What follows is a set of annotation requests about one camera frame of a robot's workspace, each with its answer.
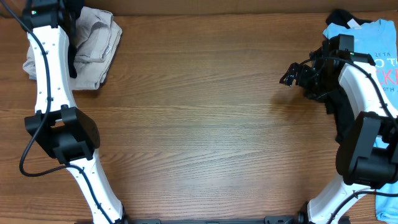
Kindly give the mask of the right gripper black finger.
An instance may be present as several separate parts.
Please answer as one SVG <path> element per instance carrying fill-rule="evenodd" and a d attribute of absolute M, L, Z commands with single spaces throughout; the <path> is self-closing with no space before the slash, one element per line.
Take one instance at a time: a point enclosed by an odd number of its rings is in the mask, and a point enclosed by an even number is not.
<path fill-rule="evenodd" d="M 295 80 L 295 70 L 287 70 L 286 73 L 280 78 L 279 83 L 287 86 L 292 86 Z"/>
<path fill-rule="evenodd" d="M 298 75 L 301 73 L 303 65 L 301 63 L 294 62 L 290 65 L 287 70 L 288 75 Z"/>

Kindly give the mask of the black t-shirt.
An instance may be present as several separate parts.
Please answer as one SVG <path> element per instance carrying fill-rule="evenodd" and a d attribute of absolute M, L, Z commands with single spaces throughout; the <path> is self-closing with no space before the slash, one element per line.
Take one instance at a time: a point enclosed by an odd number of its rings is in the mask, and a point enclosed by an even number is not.
<path fill-rule="evenodd" d="M 77 53 L 77 49 L 75 44 L 73 43 L 74 38 L 76 37 L 76 20 L 81 15 L 81 10 L 85 5 L 85 0 L 64 0 L 65 3 L 65 25 L 66 25 L 66 33 L 69 39 L 68 46 L 68 69 L 69 76 L 71 78 L 77 77 L 77 71 L 74 66 L 75 56 Z"/>

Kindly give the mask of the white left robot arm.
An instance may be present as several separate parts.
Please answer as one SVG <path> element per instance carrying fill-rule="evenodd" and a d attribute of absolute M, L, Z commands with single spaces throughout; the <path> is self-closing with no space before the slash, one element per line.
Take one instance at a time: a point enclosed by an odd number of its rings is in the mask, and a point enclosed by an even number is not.
<path fill-rule="evenodd" d="M 32 47 L 37 75 L 35 114 L 25 128 L 49 157 L 58 160 L 76 180 L 87 201 L 93 223 L 127 223 L 121 201 L 111 189 L 99 157 L 96 123 L 78 109 L 71 80 L 76 48 L 70 38 L 83 1 L 28 1 L 21 22 Z"/>

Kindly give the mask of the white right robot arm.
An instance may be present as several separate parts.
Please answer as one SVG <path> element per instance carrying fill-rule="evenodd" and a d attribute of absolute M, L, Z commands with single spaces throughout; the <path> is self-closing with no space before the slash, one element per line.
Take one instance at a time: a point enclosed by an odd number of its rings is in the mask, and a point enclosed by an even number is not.
<path fill-rule="evenodd" d="M 349 223 L 345 213 L 365 195 L 397 182 L 397 110 L 383 92 L 369 54 L 337 52 L 292 63 L 280 82 L 300 85 L 323 97 L 321 89 L 344 90 L 355 121 L 336 153 L 336 175 L 305 203 L 290 223 Z"/>

